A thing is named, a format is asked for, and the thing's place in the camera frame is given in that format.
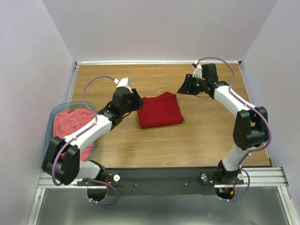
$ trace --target gray floor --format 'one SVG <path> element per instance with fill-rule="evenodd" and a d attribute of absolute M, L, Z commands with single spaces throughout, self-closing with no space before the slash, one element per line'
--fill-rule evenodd
<path fill-rule="evenodd" d="M 39 225 L 287 225 L 276 187 L 251 187 L 236 202 L 215 196 L 121 196 L 89 203 L 85 189 L 46 190 Z"/>

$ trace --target white metal frame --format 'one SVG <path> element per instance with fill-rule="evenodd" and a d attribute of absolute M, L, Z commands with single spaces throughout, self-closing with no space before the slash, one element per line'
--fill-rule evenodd
<path fill-rule="evenodd" d="M 203 61 L 205 63 L 220 63 L 219 61 Z M 74 86 L 76 83 L 78 71 L 80 65 L 130 65 L 130 64 L 192 64 L 194 61 L 95 61 L 95 62 L 78 62 L 76 63 L 72 86 L 70 88 L 70 92 L 68 95 L 67 101 L 70 102 L 72 99 Z M 229 63 L 238 63 L 237 61 L 229 61 Z M 283 203 L 283 207 L 285 209 L 285 213 L 287 215 L 287 218 L 289 220 L 290 225 L 300 225 L 299 219 L 297 217 L 296 210 L 294 208 L 293 202 L 289 197 L 289 194 L 287 192 L 286 187 L 288 186 L 288 182 L 286 180 L 284 170 L 283 168 L 274 168 L 274 167 L 249 167 L 246 168 L 247 172 L 250 175 L 251 178 L 251 187 L 277 187 L 281 201 Z M 239 185 L 241 187 L 245 187 L 247 185 L 247 176 L 245 173 L 244 175 L 244 182 L 245 184 Z M 45 195 L 45 191 L 47 188 L 87 188 L 87 187 L 80 187 L 77 185 L 77 181 L 73 181 L 70 185 L 64 186 L 55 186 L 52 182 L 52 178 L 44 173 L 41 172 L 36 195 L 34 198 L 34 202 L 31 208 L 28 225 L 36 225 L 38 222 L 38 216 L 39 212 L 42 206 L 43 198 Z M 106 186 L 97 186 L 93 188 L 106 188 Z"/>

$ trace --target pink cloth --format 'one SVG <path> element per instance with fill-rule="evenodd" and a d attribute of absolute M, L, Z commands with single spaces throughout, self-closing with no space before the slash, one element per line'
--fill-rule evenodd
<path fill-rule="evenodd" d="M 89 123 L 94 114 L 88 109 L 69 109 L 55 115 L 53 124 L 53 136 L 63 138 L 74 133 Z M 90 144 L 80 155 L 80 161 L 86 160 L 92 153 L 93 144 Z"/>

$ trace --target dark red fabric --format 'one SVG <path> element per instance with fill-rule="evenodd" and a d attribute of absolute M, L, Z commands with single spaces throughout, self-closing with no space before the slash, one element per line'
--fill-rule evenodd
<path fill-rule="evenodd" d="M 176 95 L 165 92 L 157 97 L 143 97 L 143 100 L 143 108 L 137 111 L 142 129 L 174 125 L 184 121 Z"/>

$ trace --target red cloth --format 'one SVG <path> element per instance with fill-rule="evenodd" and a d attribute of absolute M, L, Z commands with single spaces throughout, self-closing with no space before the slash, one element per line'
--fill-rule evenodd
<path fill-rule="evenodd" d="M 137 110 L 142 129 L 180 124 L 184 121 L 175 94 L 165 92 L 157 97 L 143 97 L 143 100 L 143 108 Z"/>
<path fill-rule="evenodd" d="M 63 138 L 88 124 L 94 118 L 94 114 L 88 109 L 69 109 L 55 115 L 53 123 L 53 136 Z M 80 161 L 86 160 L 92 153 L 93 143 L 80 155 Z"/>

